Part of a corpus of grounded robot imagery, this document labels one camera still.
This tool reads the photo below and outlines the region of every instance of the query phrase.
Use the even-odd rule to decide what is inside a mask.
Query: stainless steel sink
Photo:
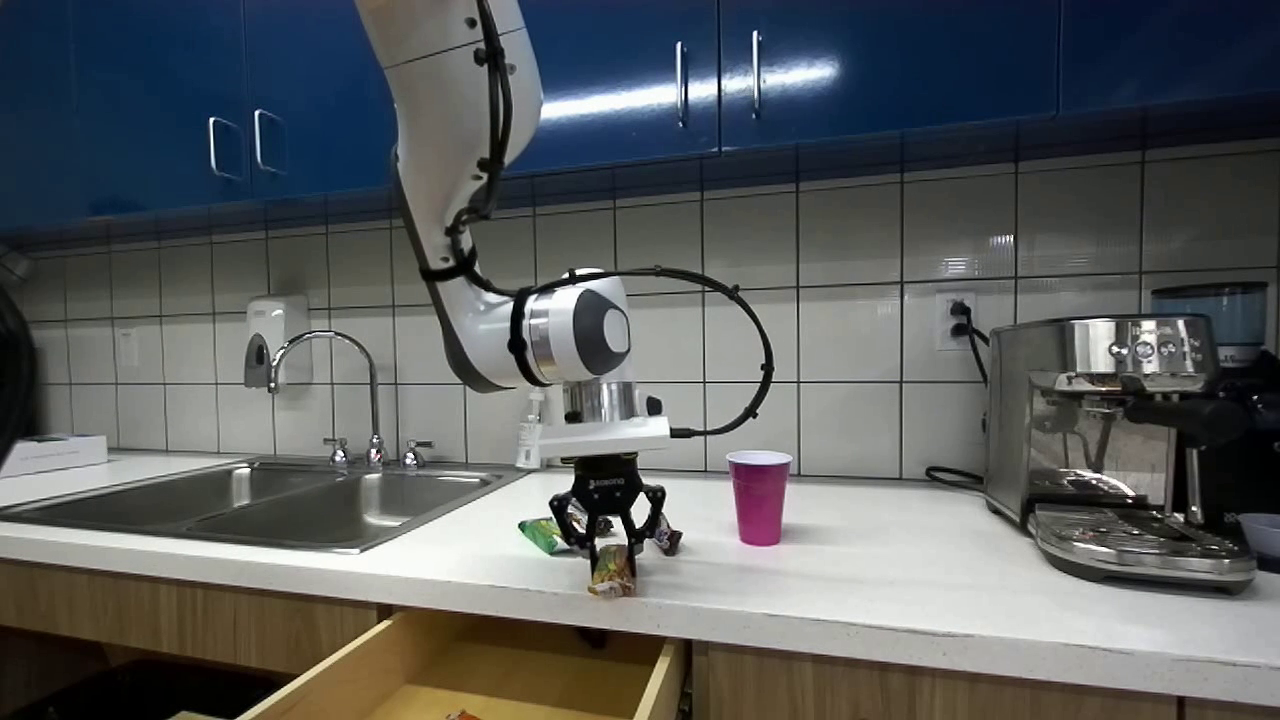
[[[366,551],[517,481],[513,468],[253,460],[158,484],[0,507],[0,522]]]

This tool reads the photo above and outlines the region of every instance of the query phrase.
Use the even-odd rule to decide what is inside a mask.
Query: cabinet door
[[[389,190],[391,97],[358,0],[243,0],[243,76],[266,199]]]
[[[524,0],[543,122],[517,172],[702,158],[715,141],[715,0]]]
[[[723,146],[1058,111],[1058,0],[719,0]]]
[[[243,199],[242,10],[77,0],[89,215]]]
[[[0,6],[0,230],[41,230],[77,208],[71,27],[63,0]]]
[[[1280,93],[1275,0],[1063,0],[1063,110]]]

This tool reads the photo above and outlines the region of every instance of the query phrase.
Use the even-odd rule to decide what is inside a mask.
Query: tile backsplash
[[[674,444],[648,468],[719,468],[728,447],[789,447],[810,477],[981,468],[984,386],[946,339],[965,297],[981,328],[1136,314],[1151,288],[1270,280],[1280,270],[1280,146],[1067,158],[948,172],[795,179],[605,204],[532,204],[476,230],[496,284],[567,264],[679,264],[741,284],[777,343],[763,417],[738,435]],[[243,308],[310,297],[311,328],[360,335],[381,369],[391,447],[513,464],[524,392],[466,392],[401,220],[289,232],[217,230],[36,253],[20,305],[43,352],[54,433],[115,447],[319,455],[370,435],[366,364],[311,343],[311,386],[242,386]],[[637,280],[633,375],[676,423],[719,423],[759,352],[723,305]]]

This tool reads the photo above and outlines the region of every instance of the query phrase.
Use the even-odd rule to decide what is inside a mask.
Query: open drawer
[[[249,720],[676,720],[679,679],[667,641],[401,614]]]

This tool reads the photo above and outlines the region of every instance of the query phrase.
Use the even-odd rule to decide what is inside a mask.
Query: wooden cabinet
[[[1173,698],[702,644],[702,720],[1178,720]]]
[[[1187,699],[1181,720],[1280,720],[1280,710]]]
[[[679,670],[679,644],[663,641],[401,614],[249,720],[676,720]]]
[[[381,622],[372,606],[0,563],[0,628],[306,674]]]

